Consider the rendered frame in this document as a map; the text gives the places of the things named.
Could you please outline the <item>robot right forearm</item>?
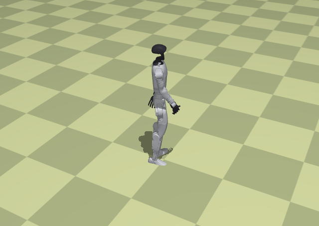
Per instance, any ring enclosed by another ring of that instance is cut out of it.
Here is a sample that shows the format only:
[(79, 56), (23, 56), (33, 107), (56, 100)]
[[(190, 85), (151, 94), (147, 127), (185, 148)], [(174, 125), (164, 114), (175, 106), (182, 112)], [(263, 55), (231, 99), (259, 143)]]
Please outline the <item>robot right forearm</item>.
[(172, 97), (170, 96), (170, 94), (167, 92), (167, 90), (163, 90), (161, 92), (163, 98), (174, 108), (176, 106), (176, 103), (174, 102), (174, 100), (172, 99)]

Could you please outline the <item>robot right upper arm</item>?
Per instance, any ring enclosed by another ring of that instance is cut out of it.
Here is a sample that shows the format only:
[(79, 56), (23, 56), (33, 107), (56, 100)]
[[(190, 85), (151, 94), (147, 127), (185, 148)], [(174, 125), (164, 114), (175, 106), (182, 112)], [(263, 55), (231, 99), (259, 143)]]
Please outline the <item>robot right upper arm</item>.
[[(161, 92), (163, 90), (167, 90), (164, 87), (164, 80), (163, 80), (163, 72), (161, 69), (156, 69), (155, 70), (155, 79), (157, 81), (157, 85), (158, 85), (158, 89), (159, 89), (159, 93), (161, 94)], [(162, 94), (161, 94), (162, 95)]]

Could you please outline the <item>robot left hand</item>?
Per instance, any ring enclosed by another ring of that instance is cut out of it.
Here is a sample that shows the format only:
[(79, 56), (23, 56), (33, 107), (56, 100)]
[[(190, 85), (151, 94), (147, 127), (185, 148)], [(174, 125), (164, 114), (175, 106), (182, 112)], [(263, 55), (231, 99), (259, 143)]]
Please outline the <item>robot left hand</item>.
[[(154, 92), (154, 93), (155, 93), (155, 92)], [(153, 94), (154, 94), (154, 93), (153, 93)], [(150, 104), (150, 102), (151, 102), (151, 104)], [(151, 107), (151, 105), (152, 105), (152, 108), (153, 108), (152, 102), (153, 102), (153, 96), (151, 97), (151, 99), (150, 99), (150, 101), (149, 101), (150, 107)], [(148, 105), (149, 105), (149, 104), (148, 104)], [(155, 107), (154, 107), (154, 108), (155, 108)]]

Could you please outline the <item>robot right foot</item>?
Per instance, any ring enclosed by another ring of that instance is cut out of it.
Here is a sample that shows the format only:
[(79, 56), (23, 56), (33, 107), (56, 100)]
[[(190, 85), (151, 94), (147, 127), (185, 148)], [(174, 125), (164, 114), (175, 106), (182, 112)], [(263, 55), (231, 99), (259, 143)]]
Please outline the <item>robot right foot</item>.
[(166, 165), (166, 162), (164, 162), (164, 161), (162, 161), (162, 160), (160, 160), (160, 159), (157, 159), (157, 161), (155, 161), (155, 160), (153, 160), (152, 157), (150, 157), (150, 158), (148, 159), (148, 162), (149, 162), (149, 163), (152, 163), (152, 164), (156, 164), (156, 165), (161, 165), (161, 166), (165, 166), (165, 165)]

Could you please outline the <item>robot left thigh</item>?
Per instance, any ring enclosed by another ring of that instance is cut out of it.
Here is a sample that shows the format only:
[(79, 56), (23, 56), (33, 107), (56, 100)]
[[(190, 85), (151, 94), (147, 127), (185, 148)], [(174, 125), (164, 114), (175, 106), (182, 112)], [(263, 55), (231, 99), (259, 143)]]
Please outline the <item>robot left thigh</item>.
[[(164, 103), (164, 107), (166, 108), (166, 103)], [(158, 116), (157, 116), (158, 118)], [(154, 130), (158, 131), (158, 122), (154, 124)]]

